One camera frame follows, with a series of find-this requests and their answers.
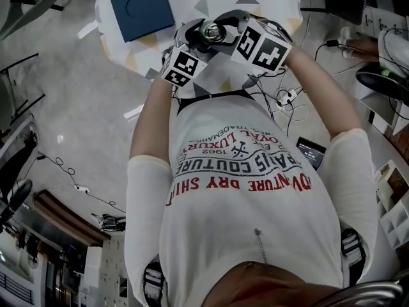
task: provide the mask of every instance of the phone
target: phone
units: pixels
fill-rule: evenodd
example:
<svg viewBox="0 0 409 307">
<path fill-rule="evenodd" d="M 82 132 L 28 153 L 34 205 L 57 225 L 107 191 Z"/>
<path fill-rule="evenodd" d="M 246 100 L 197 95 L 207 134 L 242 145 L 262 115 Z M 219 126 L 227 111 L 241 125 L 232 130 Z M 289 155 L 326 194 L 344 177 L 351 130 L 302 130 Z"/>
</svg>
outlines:
<svg viewBox="0 0 409 307">
<path fill-rule="evenodd" d="M 327 150 L 323 146 L 307 139 L 299 137 L 297 141 L 297 148 L 304 154 L 304 157 L 308 159 L 313 168 L 317 170 L 324 159 L 325 151 Z"/>
</svg>

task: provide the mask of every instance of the desk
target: desk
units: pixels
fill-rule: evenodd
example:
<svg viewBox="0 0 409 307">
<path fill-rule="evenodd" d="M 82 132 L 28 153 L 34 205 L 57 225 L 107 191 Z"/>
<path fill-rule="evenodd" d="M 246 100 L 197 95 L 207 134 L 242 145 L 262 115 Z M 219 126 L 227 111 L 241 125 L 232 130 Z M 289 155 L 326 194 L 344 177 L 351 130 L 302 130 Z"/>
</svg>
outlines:
<svg viewBox="0 0 409 307">
<path fill-rule="evenodd" d="M 169 0 L 176 25 L 139 38 L 124 42 L 116 21 L 111 0 L 96 0 L 95 13 L 100 38 L 107 57 L 116 64 L 146 77 L 154 79 L 162 68 L 162 52 L 173 45 L 175 31 L 190 20 L 216 19 L 224 12 L 242 9 L 260 17 L 280 23 L 289 34 L 293 34 L 302 23 L 300 0 Z M 235 36 L 228 28 L 228 36 Z M 183 87 L 194 92 L 205 89 L 210 93 L 227 92 L 254 86 L 247 74 L 254 74 L 251 67 L 230 61 L 225 54 L 217 54 L 208 67 Z"/>
</svg>

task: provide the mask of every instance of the plug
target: plug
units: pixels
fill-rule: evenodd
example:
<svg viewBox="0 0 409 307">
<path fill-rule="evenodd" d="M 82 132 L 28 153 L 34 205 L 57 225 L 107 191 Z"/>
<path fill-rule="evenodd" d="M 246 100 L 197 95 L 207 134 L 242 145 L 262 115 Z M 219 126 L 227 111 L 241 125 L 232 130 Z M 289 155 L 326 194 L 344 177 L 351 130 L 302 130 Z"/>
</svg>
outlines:
<svg viewBox="0 0 409 307">
<path fill-rule="evenodd" d="M 329 40 L 327 42 L 325 42 L 325 45 L 327 47 L 337 47 L 339 45 L 338 40 Z"/>
</svg>

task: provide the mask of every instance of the black strap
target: black strap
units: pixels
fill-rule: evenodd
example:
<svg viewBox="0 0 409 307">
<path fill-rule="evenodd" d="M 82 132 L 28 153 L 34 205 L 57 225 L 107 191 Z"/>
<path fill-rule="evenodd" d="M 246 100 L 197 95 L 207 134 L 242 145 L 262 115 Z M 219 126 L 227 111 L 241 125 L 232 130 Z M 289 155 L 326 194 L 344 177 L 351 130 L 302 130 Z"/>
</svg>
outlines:
<svg viewBox="0 0 409 307">
<path fill-rule="evenodd" d="M 158 258 L 156 259 L 146 266 L 143 274 L 143 291 L 149 307 L 160 307 L 163 296 L 165 276 Z M 156 289 L 157 294 L 149 288 Z"/>
<path fill-rule="evenodd" d="M 341 251 L 350 263 L 350 287 L 357 284 L 364 270 L 366 254 L 357 231 L 345 229 L 341 234 Z"/>
</svg>

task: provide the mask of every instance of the floor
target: floor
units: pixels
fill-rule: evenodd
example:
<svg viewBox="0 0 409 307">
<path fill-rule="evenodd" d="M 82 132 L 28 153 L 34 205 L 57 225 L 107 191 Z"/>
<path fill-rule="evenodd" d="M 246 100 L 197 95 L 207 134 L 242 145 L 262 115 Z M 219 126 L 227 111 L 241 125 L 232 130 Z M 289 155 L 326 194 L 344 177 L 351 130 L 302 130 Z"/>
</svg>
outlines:
<svg viewBox="0 0 409 307">
<path fill-rule="evenodd" d="M 11 73 L 20 98 L 35 98 L 41 92 L 47 95 L 32 110 L 40 133 L 39 151 L 51 159 L 62 158 L 65 169 L 75 170 L 73 177 L 79 185 L 88 187 L 93 196 L 114 201 L 115 207 L 125 210 L 127 160 L 136 120 L 128 122 L 123 115 L 144 103 L 150 82 L 111 63 L 104 54 L 97 30 L 82 40 L 78 39 L 77 33 L 95 19 L 94 3 L 95 0 L 59 1 L 58 4 L 65 7 L 63 12 L 49 10 L 0 43 L 0 67 L 40 53 L 36 59 L 16 67 Z M 302 0 L 301 5 L 310 6 L 310 0 Z M 312 5 L 322 7 L 323 0 L 312 0 Z M 306 33 L 308 18 L 309 13 L 304 13 L 304 22 L 295 34 L 295 41 L 300 45 L 306 34 L 302 47 L 314 56 L 324 40 L 337 37 L 343 22 L 330 15 L 312 13 Z M 336 48 L 322 49 L 318 61 L 331 74 L 359 62 L 344 59 Z M 345 72 L 335 79 L 349 91 L 353 74 Z M 263 79 L 263 87 L 266 92 L 274 94 L 280 81 L 281 77 Z M 284 78 L 282 87 L 299 87 L 291 72 Z M 261 95 L 256 97 L 265 105 Z M 308 108 L 308 118 L 291 123 L 291 140 L 296 142 L 302 136 L 327 146 L 329 134 L 305 94 L 297 97 L 294 106 L 302 104 Z M 304 107 L 298 108 L 293 116 L 295 120 L 305 117 Z M 288 119 L 280 113 L 275 113 L 275 119 L 286 130 Z M 70 176 L 48 160 L 37 161 L 28 178 L 33 180 L 35 191 L 48 189 L 94 224 L 91 213 L 123 215 L 110 205 L 77 191 Z"/>
</svg>

